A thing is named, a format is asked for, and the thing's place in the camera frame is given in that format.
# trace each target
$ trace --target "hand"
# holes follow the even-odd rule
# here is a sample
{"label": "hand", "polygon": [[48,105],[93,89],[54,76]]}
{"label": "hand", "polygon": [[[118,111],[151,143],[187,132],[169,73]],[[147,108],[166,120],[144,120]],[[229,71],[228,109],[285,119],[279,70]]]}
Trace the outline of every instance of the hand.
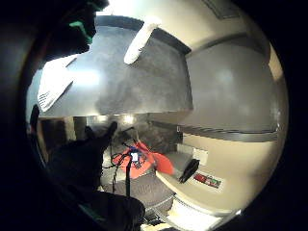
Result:
{"label": "hand", "polygon": [[53,177],[66,185],[97,190],[102,171],[103,152],[116,131],[113,122],[106,134],[97,138],[89,127],[85,141],[70,142],[51,153],[47,167]]}

